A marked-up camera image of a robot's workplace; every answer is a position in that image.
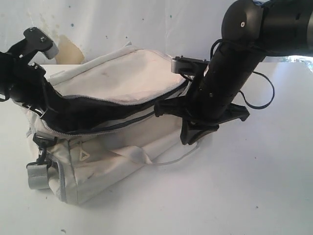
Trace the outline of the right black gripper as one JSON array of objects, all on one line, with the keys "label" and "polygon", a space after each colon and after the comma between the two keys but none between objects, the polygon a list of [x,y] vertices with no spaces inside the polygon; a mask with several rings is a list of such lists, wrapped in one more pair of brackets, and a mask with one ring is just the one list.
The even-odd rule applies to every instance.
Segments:
[{"label": "right black gripper", "polygon": [[216,132],[219,124],[240,119],[245,121],[249,112],[245,106],[232,104],[249,77],[248,71],[234,69],[224,62],[192,63],[181,68],[183,75],[193,75],[191,86],[184,96],[155,102],[155,116],[173,115],[182,120],[180,140],[193,145],[202,137]]}]

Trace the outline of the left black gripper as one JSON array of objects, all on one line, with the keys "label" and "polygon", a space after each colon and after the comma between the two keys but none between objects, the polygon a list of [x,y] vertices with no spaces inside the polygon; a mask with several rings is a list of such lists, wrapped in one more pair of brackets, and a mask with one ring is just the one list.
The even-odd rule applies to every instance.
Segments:
[{"label": "left black gripper", "polygon": [[69,101],[44,78],[45,70],[29,62],[36,55],[0,54],[0,101],[20,103],[27,116],[40,119],[70,117]]}]

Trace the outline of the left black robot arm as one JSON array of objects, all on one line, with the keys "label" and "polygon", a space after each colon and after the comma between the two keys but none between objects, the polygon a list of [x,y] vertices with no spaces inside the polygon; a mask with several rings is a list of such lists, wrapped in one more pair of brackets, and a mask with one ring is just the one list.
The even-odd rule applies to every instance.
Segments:
[{"label": "left black robot arm", "polygon": [[0,101],[12,100],[39,117],[55,116],[70,107],[45,77],[46,70],[37,63],[11,53],[0,54]]}]

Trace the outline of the right silver black robot arm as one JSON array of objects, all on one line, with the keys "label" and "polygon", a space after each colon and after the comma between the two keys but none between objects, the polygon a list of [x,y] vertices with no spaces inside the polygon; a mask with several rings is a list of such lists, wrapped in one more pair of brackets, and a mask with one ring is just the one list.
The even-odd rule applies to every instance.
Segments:
[{"label": "right silver black robot arm", "polygon": [[156,116],[182,119],[181,143],[192,145],[220,124],[246,120],[250,103],[233,100],[266,57],[312,56],[313,3],[310,0],[238,0],[226,11],[221,38],[210,60],[174,57],[172,72],[190,84],[185,95],[159,101]]}]

